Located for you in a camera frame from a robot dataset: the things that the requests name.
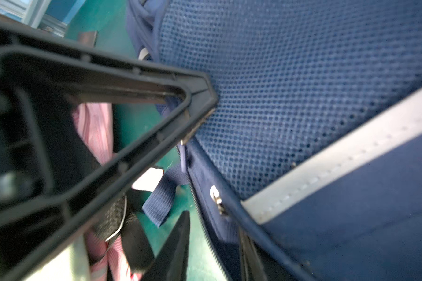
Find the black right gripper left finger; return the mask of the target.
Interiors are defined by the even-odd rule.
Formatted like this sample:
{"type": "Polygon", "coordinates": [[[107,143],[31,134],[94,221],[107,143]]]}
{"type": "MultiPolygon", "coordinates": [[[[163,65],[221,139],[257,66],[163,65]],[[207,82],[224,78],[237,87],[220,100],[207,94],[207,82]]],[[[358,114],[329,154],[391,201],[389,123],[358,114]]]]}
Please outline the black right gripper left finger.
{"type": "Polygon", "coordinates": [[[186,281],[190,229],[190,213],[183,211],[142,281],[186,281]]]}

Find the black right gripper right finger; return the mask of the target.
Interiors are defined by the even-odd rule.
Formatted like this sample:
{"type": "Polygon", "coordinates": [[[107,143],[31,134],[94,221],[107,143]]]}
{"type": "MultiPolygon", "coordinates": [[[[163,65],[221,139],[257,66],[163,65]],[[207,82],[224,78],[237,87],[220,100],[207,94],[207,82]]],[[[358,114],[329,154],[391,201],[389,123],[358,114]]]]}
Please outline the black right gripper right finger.
{"type": "Polygon", "coordinates": [[[264,265],[252,239],[239,228],[239,253],[243,281],[266,281],[264,265]]]}

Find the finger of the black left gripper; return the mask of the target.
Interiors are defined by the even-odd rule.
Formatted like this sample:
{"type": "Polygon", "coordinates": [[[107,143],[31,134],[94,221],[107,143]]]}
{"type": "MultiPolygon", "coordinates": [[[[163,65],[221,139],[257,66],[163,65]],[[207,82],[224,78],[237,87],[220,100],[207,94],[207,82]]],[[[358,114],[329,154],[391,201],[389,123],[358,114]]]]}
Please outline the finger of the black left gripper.
{"type": "Polygon", "coordinates": [[[0,281],[19,281],[97,220],[112,196],[215,110],[206,74],[107,54],[0,21],[0,281]],[[173,101],[167,117],[103,166],[116,180],[88,193],[87,148],[73,112],[82,103],[173,101]]]}

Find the pink backpack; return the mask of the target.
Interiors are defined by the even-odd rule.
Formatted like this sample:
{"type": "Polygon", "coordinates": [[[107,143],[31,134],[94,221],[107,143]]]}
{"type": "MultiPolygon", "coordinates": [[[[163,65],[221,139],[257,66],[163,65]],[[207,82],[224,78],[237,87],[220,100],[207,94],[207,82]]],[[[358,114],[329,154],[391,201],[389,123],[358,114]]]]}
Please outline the pink backpack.
{"type": "MultiPolygon", "coordinates": [[[[73,118],[76,132],[87,148],[86,174],[93,174],[96,178],[88,193],[95,199],[118,177],[116,172],[103,170],[103,166],[114,157],[112,106],[110,103],[82,103],[73,112],[73,118]]],[[[91,280],[140,280],[141,275],[131,269],[124,253],[122,235],[128,210],[126,196],[112,196],[97,221],[85,232],[91,280]]]]}

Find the navy blue backpack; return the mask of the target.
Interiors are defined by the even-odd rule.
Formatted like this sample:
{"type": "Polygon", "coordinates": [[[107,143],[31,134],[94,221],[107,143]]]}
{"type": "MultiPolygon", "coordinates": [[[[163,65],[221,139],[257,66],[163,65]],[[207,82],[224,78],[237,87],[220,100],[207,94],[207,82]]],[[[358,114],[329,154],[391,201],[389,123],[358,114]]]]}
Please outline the navy blue backpack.
{"type": "Polygon", "coordinates": [[[422,281],[422,1],[128,1],[153,61],[219,102],[143,206],[190,182],[219,259],[274,280],[422,281]]]}

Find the beige and navy backpack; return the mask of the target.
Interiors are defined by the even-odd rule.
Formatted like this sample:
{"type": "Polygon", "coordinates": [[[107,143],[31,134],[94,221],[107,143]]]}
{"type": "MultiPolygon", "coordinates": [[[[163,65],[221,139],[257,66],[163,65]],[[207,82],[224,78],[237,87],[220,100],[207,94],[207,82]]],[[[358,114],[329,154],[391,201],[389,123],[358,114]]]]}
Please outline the beige and navy backpack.
{"type": "MultiPolygon", "coordinates": [[[[153,192],[164,170],[151,167],[131,186],[134,190],[153,192]]],[[[77,238],[56,257],[24,278],[26,281],[89,281],[90,265],[83,236],[77,238]]]]}

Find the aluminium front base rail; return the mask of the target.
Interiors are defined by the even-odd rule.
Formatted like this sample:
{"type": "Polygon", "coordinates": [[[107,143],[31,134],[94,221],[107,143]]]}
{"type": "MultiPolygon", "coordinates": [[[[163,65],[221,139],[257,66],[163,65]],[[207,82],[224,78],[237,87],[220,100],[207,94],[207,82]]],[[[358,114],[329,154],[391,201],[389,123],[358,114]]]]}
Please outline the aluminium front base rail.
{"type": "Polygon", "coordinates": [[[68,24],[47,14],[50,3],[50,0],[0,0],[0,18],[64,37],[68,24]]]}

